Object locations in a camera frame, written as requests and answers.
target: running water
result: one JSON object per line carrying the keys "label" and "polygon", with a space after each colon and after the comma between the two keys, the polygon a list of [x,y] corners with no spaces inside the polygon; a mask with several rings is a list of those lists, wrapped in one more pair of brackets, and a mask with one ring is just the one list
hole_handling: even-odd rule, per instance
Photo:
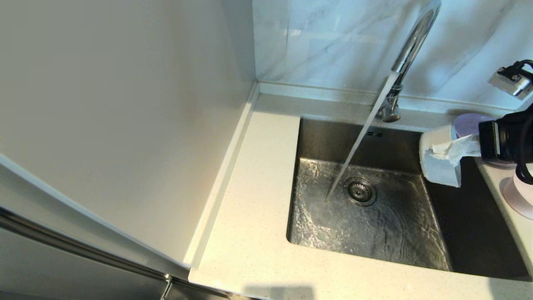
{"label": "running water", "polygon": [[367,121],[365,122],[365,125],[363,126],[363,129],[361,129],[361,132],[359,133],[359,136],[356,139],[356,142],[353,144],[352,149],[350,150],[350,154],[348,154],[348,158],[346,158],[346,161],[344,162],[344,165],[342,165],[341,172],[337,175],[337,178],[335,178],[335,181],[333,182],[333,186],[329,190],[328,195],[326,196],[326,200],[329,199],[335,188],[337,187],[338,182],[341,180],[342,175],[346,171],[346,168],[348,167],[348,164],[352,160],[353,154],[356,152],[357,148],[361,144],[361,141],[363,140],[363,137],[365,137],[366,132],[368,128],[370,127],[370,124],[372,123],[372,120],[377,114],[377,111],[381,107],[381,104],[387,97],[387,94],[391,90],[391,87],[394,85],[394,82],[396,81],[396,78],[398,78],[398,73],[395,71],[391,71],[391,75],[389,75],[389,78],[387,78],[387,81],[385,82],[385,85],[383,86],[383,89],[381,90],[381,93],[379,94],[379,97],[377,97],[376,104],[374,104],[374,107],[372,108],[372,111],[368,115]]}

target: marble tile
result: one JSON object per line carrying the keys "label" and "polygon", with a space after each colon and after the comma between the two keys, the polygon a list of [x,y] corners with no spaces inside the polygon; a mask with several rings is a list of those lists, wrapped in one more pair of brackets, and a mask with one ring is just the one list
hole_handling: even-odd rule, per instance
{"label": "marble tile", "polygon": [[[530,0],[443,0],[402,94],[503,108],[521,102],[487,83],[533,56]],[[427,0],[253,1],[261,81],[377,91]]]}

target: kitchen sink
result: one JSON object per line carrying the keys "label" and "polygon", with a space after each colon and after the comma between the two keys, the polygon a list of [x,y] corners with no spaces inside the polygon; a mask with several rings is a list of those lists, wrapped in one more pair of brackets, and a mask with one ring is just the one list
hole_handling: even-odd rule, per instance
{"label": "kitchen sink", "polygon": [[287,239],[389,262],[531,281],[473,158],[462,186],[425,180],[419,132],[366,132],[340,183],[326,195],[362,126],[301,119]]}

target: sink drain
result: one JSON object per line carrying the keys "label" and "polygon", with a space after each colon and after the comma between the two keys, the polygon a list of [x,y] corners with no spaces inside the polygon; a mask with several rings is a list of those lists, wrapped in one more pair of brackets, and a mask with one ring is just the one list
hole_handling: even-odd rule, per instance
{"label": "sink drain", "polygon": [[351,177],[344,183],[344,194],[352,203],[368,206],[376,201],[373,185],[361,177]]}

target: chrome faucet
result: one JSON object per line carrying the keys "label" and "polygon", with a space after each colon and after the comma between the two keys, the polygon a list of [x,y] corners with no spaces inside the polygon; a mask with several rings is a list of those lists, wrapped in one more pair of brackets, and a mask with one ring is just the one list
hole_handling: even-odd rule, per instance
{"label": "chrome faucet", "polygon": [[403,88],[403,78],[415,60],[427,34],[430,32],[431,26],[433,26],[433,23],[439,14],[440,5],[440,0],[431,0],[426,7],[424,7],[424,10],[418,16],[415,25],[411,29],[409,37],[405,41],[398,58],[396,58],[396,62],[392,66],[392,70],[399,73],[399,76],[387,94],[385,103],[376,114],[376,118],[381,119],[383,122],[390,123],[400,119],[398,94]]}

